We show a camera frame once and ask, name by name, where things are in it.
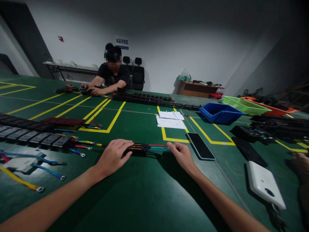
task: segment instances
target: orange plastic tray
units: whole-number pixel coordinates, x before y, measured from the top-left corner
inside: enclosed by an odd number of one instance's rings
[[[268,109],[271,109],[272,111],[268,111],[268,112],[265,113],[265,114],[268,114],[268,115],[273,115],[273,116],[280,117],[280,116],[283,116],[283,115],[285,115],[287,113],[295,113],[297,111],[297,110],[295,110],[293,108],[289,108],[287,111],[284,111],[284,110],[280,110],[280,109],[277,109],[275,107],[271,107],[271,106],[268,106],[268,105],[265,105],[265,104],[262,104],[262,103],[254,102],[254,100],[256,99],[254,97],[241,97],[241,98],[245,99],[247,101],[256,103],[258,105],[264,106],[264,107],[266,107]]]

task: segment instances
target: yellow floor marking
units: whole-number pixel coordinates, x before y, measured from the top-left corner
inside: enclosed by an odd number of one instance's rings
[[[107,99],[105,99],[104,101],[102,101],[100,104],[98,104],[97,105],[97,107],[96,108],[94,108],[89,114],[87,114],[83,119],[87,119],[87,118],[89,118],[90,117],[90,115],[92,115],[93,114],[93,112],[94,111],[96,111],[101,105],[103,105],[104,104],[104,102],[106,102],[107,101]]]
[[[62,112],[61,114],[58,114],[55,118],[59,118],[61,117],[62,115],[66,114],[67,112],[73,110],[75,107],[79,106],[80,104],[82,104],[83,102],[87,101],[89,98],[91,97],[87,97],[86,99],[82,100],[81,102],[77,103],[76,105],[72,106],[71,108],[69,108],[68,110]]]
[[[104,105],[102,106],[101,109],[98,110],[101,111],[103,109],[103,107],[105,107],[109,102],[111,101],[111,99]],[[116,116],[114,117],[114,119],[112,120],[111,124],[109,125],[109,127],[107,128],[107,130],[95,130],[95,129],[87,129],[87,128],[80,128],[79,131],[90,131],[90,132],[99,132],[99,133],[109,133],[111,131],[111,129],[113,128],[119,114],[121,113],[121,110],[123,108],[123,106],[125,105],[125,101],[122,103],[122,105],[120,106],[120,108],[118,109],[118,112],[116,114]]]
[[[203,131],[203,129],[197,124],[197,122],[190,117],[190,119],[193,121],[193,123],[197,126],[197,128],[202,132],[202,134],[205,136],[205,138],[208,140],[211,144],[217,144],[217,145],[230,145],[235,146],[234,142],[218,142],[218,141],[212,141],[209,136]]]
[[[221,128],[219,128],[219,127],[218,127],[216,124],[214,124],[214,123],[213,123],[213,125],[214,125],[222,134],[224,134],[225,137],[227,137],[232,143],[234,143],[233,140],[230,138],[230,136],[228,136],[223,130],[221,130]]]
[[[295,152],[303,152],[303,153],[307,153],[308,151],[307,150],[304,150],[304,149],[292,149],[292,148],[289,148],[288,146],[284,145],[283,143],[280,143],[278,140],[276,140],[277,143],[279,143],[281,146],[285,147],[286,149],[289,149],[291,151],[295,151]]]
[[[90,117],[89,120],[86,122],[86,124],[90,123],[110,101],[111,99],[109,99],[92,117]]]
[[[5,85],[5,86],[1,86],[0,89],[6,89],[6,88],[11,88],[11,87],[15,87],[18,86],[16,84],[12,84],[12,85]]]
[[[22,89],[22,90],[15,90],[15,91],[8,92],[8,93],[2,93],[2,94],[0,94],[0,96],[7,95],[7,94],[10,94],[10,93],[20,92],[20,91],[24,91],[24,90],[28,90],[28,89],[33,89],[33,88],[36,88],[36,87],[32,86],[32,87],[25,88],[25,89]]]
[[[27,108],[29,108],[29,107],[35,106],[35,105],[37,105],[37,104],[40,104],[40,103],[42,103],[42,102],[48,101],[48,100],[50,100],[50,99],[52,99],[52,98],[59,97],[59,96],[61,96],[61,95],[63,95],[63,94],[64,94],[64,93],[61,93],[61,94],[58,94],[58,95],[56,95],[56,96],[52,96],[52,97],[50,97],[50,98],[46,98],[46,99],[44,99],[44,100],[42,100],[42,101],[38,101],[38,102],[36,102],[36,103],[33,103],[33,104],[31,104],[31,105],[28,105],[28,106],[25,106],[25,107],[20,108],[20,109],[18,109],[18,110],[11,111],[11,112],[9,112],[9,113],[7,113],[7,114],[16,113],[16,112],[18,112],[18,111],[27,109]]]
[[[161,127],[162,130],[162,137],[164,141],[171,141],[171,142],[185,142],[185,143],[190,143],[189,140],[183,140],[183,139],[173,139],[173,138],[167,138],[166,133],[165,133],[165,128]]]
[[[302,146],[302,147],[304,147],[304,148],[309,148],[309,146],[307,146],[306,144],[303,144],[303,143],[297,143],[298,145],[300,145],[300,146]]]
[[[177,112],[177,110],[176,110],[175,108],[173,108],[173,109],[174,109],[175,112]],[[184,123],[184,122],[183,122],[183,123]],[[186,125],[184,125],[184,126],[186,126]],[[189,133],[189,130],[188,130],[188,129],[185,129],[185,130],[186,130],[187,133]]]
[[[8,82],[0,82],[1,84],[15,84],[15,83],[8,83]],[[36,86],[31,86],[31,85],[22,85],[22,84],[15,84],[19,86],[24,86],[24,87],[36,87]]]
[[[51,108],[51,109],[49,109],[49,110],[44,111],[43,113],[40,113],[40,114],[38,114],[38,115],[36,115],[36,116],[34,116],[34,117],[32,117],[32,118],[29,118],[29,120],[36,119],[36,118],[38,118],[38,117],[40,117],[40,116],[42,116],[42,115],[44,115],[44,114],[46,114],[46,113],[48,113],[48,112],[50,112],[50,111],[53,111],[54,109],[57,109],[57,108],[63,106],[64,104],[66,104],[66,103],[68,103],[68,102],[70,102],[70,101],[73,101],[74,99],[76,99],[76,98],[78,98],[78,97],[80,97],[80,96],[81,96],[81,95],[76,96],[76,97],[74,97],[74,98],[72,98],[72,99],[70,99],[70,100],[67,100],[67,101],[65,101],[65,102],[63,102],[63,103],[61,103],[61,104],[59,104],[59,105],[57,105],[57,106],[55,106],[55,107],[53,107],[53,108]]]

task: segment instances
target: black smartphone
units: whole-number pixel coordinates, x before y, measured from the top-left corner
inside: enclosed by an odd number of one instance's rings
[[[206,143],[197,133],[186,134],[192,147],[200,160],[215,160],[213,153],[209,150]]]

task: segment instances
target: sign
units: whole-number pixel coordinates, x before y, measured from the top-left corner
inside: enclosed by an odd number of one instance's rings
[[[125,36],[116,35],[116,46],[121,49],[129,50],[129,39]]]

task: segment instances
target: blue plastic bin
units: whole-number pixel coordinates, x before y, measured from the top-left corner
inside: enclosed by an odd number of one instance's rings
[[[199,108],[199,111],[209,121],[221,124],[231,124],[244,114],[230,105],[211,102]]]

